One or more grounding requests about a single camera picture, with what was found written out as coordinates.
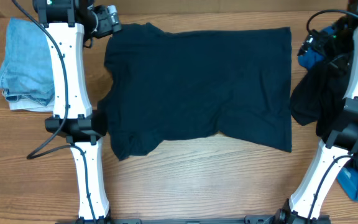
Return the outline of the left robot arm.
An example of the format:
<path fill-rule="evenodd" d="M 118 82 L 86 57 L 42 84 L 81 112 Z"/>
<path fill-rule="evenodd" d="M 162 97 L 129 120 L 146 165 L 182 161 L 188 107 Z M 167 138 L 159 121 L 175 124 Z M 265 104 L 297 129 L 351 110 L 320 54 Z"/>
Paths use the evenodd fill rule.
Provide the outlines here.
<path fill-rule="evenodd" d="M 45 128 L 65 138 L 73 155 L 80 195 L 76 222 L 112 223 L 102 166 L 107 120 L 90 103 L 83 50 L 86 41 L 121 29 L 117 9 L 95 6 L 93 1 L 35 0 L 32 4 L 47 36 L 53 72 L 53 115 L 45 120 Z"/>

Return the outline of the dark navy t-shirt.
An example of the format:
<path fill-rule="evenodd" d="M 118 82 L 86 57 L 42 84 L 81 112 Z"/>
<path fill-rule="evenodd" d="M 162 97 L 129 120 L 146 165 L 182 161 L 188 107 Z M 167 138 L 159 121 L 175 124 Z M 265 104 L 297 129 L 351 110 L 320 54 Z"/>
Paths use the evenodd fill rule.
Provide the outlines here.
<path fill-rule="evenodd" d="M 124 25 L 106 46 L 99 101 L 119 160 L 216 133 L 289 152 L 291 30 L 164 32 Z"/>

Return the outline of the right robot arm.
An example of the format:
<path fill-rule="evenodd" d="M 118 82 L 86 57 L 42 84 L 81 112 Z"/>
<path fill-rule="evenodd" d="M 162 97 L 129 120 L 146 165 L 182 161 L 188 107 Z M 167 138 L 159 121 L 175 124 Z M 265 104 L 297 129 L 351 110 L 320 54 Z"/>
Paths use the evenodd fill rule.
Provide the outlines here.
<path fill-rule="evenodd" d="M 329 223 L 321 206 L 358 153 L 358 1 L 330 28 L 308 29 L 298 61 L 308 72 L 291 95 L 291 113 L 301 125 L 316 123 L 319 143 L 301 184 L 267 223 Z"/>

